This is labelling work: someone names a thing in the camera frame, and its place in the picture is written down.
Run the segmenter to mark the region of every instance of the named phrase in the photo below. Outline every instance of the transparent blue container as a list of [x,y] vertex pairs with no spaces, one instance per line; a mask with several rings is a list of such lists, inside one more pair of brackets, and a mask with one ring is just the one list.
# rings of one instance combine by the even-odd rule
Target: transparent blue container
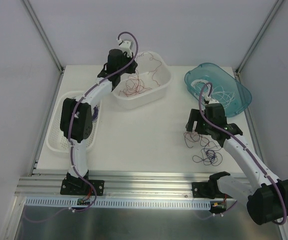
[[224,106],[226,117],[230,118],[242,113],[252,102],[250,91],[216,64],[207,62],[200,64],[185,75],[187,90],[197,100],[206,82],[213,84],[212,98]]

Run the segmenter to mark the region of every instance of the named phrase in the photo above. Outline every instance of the white plastic bin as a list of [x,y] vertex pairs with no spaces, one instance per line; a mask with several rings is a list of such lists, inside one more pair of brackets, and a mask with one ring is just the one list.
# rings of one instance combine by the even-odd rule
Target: white plastic bin
[[172,74],[163,59],[155,52],[141,52],[136,57],[136,74],[124,74],[113,91],[117,103],[134,109],[165,96]]
[[[69,143],[66,137],[64,137],[64,133],[60,130],[60,118],[62,114],[62,105],[66,98],[74,98],[79,100],[79,98],[84,94],[84,91],[69,91],[61,96],[58,103],[56,104],[54,114],[50,120],[50,128],[46,134],[46,145],[48,148],[59,154],[68,154],[69,153]],[[97,120],[93,121],[93,130],[88,139],[86,140],[86,150],[90,151],[95,142],[95,137],[98,129],[98,123],[101,113],[100,104],[98,107],[98,115]]]

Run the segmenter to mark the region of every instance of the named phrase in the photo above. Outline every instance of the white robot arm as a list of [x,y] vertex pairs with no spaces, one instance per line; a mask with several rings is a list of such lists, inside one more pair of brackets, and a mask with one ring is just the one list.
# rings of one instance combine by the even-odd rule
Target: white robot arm
[[[135,55],[131,51],[132,41],[121,40],[119,37],[122,34],[129,34],[134,38],[137,46]],[[107,63],[98,74],[96,84],[79,98],[66,98],[63,102],[60,129],[71,144],[71,168],[62,182],[60,193],[63,195],[85,195],[90,187],[94,190],[88,181],[86,157],[86,139],[93,128],[92,106],[96,106],[116,88],[122,74],[133,74],[138,66],[135,61],[138,52],[136,38],[129,32],[122,32],[119,37],[119,49],[109,51]]]
[[201,110],[202,94],[199,98],[199,109],[192,109],[186,130],[201,135],[210,135],[237,162],[245,173],[250,186],[243,184],[227,172],[219,172],[209,177],[207,183],[193,183],[199,196],[217,198],[227,194],[247,207],[248,213],[257,224],[276,222],[288,216],[288,180],[280,180],[254,153],[248,148],[243,132],[234,124],[228,124],[224,107],[215,99],[205,97],[205,110]]

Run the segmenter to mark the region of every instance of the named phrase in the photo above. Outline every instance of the white table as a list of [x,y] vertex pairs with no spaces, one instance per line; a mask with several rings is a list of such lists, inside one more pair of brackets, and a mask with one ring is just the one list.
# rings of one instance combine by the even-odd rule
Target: white table
[[[241,174],[232,157],[223,149],[219,166],[206,166],[192,161],[201,155],[201,146],[188,148],[183,133],[190,110],[198,109],[198,102],[186,89],[184,75],[193,66],[171,66],[173,82],[164,98],[133,110],[125,110],[114,102],[113,96],[103,99],[101,118],[95,145],[87,154],[88,168],[94,171],[123,171],[149,173],[216,173],[227,171]],[[86,91],[93,86],[100,65],[68,65],[56,102],[69,91]],[[231,67],[223,69],[233,76]],[[228,119],[243,131],[253,148],[244,113]],[[57,156],[45,141],[37,164],[39,170],[67,170],[69,155]]]

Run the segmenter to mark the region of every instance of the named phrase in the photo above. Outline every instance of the metal floor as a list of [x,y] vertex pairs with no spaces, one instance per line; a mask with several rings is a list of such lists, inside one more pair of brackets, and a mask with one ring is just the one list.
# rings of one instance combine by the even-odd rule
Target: metal floor
[[[25,214],[42,220],[58,207],[26,206]],[[279,240],[272,223],[256,225],[241,205],[224,217],[200,220],[207,211],[169,209],[91,208],[83,213],[63,211],[43,223],[21,220],[16,240]]]

